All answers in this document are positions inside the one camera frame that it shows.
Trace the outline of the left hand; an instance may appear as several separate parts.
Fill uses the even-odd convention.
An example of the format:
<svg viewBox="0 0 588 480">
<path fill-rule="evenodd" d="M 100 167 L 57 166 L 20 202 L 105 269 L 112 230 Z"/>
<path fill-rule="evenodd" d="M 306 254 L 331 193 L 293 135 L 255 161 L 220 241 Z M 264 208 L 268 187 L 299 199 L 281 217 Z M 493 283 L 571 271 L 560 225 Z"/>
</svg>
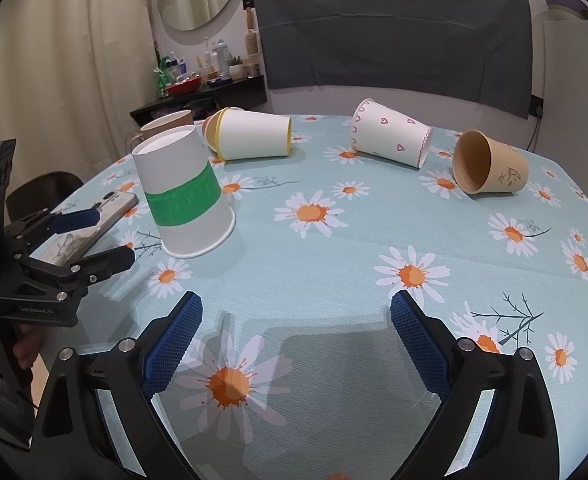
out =
<svg viewBox="0 0 588 480">
<path fill-rule="evenodd" d="M 19 324 L 15 326 L 17 339 L 13 344 L 13 355 L 23 370 L 31 368 L 38 359 L 47 337 L 44 326 Z"/>
</svg>

